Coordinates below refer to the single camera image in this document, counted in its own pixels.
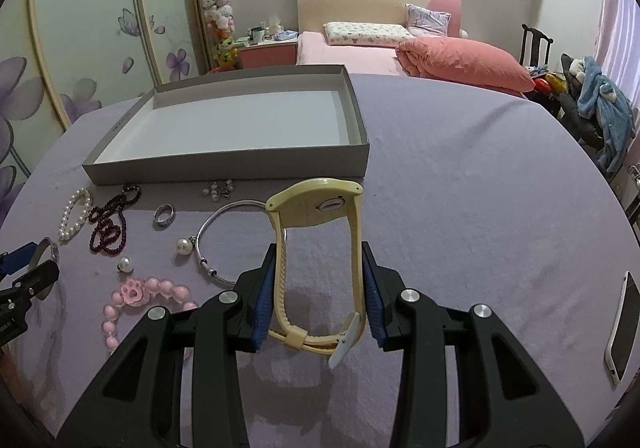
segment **blue clothing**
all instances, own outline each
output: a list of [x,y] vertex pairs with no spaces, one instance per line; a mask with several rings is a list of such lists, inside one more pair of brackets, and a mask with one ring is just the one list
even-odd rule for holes
[[[629,139],[636,136],[634,116],[626,96],[602,73],[600,66],[590,56],[584,59],[584,73],[586,77],[578,99],[578,114],[590,119],[597,110],[596,117],[602,127],[604,147],[598,151],[593,161],[608,179],[620,170]],[[603,96],[610,92],[616,93],[615,102]]]

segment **silver ring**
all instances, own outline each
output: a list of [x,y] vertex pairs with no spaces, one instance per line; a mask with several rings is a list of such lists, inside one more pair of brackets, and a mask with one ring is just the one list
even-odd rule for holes
[[[27,266],[27,271],[32,271],[33,269],[36,269],[36,267],[38,266],[38,263],[40,262],[40,258],[42,258],[42,255],[44,254],[44,252],[47,250],[48,247],[51,248],[51,253],[49,258],[52,259],[55,263],[58,263],[58,260],[60,259],[60,250],[58,249],[58,245],[49,237],[44,237],[40,241],[40,243],[36,246],[36,250],[31,255],[29,265]],[[38,300],[44,300],[47,296],[49,296],[51,289],[53,289],[53,284],[51,284],[49,287],[46,287],[42,291],[40,291],[36,295]]]
[[[169,216],[163,221],[160,220],[160,215],[163,213],[169,212]],[[171,204],[163,204],[154,214],[154,222],[160,227],[167,227],[171,225],[171,223],[175,220],[175,210]]]

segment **pink bedspread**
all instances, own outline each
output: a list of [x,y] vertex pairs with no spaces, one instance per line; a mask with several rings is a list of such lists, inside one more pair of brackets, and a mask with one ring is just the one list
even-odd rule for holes
[[321,33],[300,34],[298,65],[345,65],[350,74],[406,76],[395,49],[329,46]]

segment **yellow watch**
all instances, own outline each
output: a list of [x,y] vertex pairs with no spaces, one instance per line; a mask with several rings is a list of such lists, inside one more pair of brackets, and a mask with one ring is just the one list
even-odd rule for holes
[[[266,203],[271,225],[276,231],[276,273],[273,308],[282,331],[269,331],[272,338],[287,347],[330,356],[334,368],[362,336],[365,326],[364,289],[362,284],[362,224],[360,203],[362,186],[337,179],[309,179],[273,195]],[[340,330],[328,336],[310,336],[292,325],[285,309],[287,250],[285,230],[288,227],[311,227],[340,217],[347,217],[351,232],[351,283],[354,311]]]

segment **gray box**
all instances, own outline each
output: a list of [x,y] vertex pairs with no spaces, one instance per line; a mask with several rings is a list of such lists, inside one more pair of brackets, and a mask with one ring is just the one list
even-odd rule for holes
[[164,84],[98,142],[96,185],[364,177],[369,141],[343,65],[267,66]]

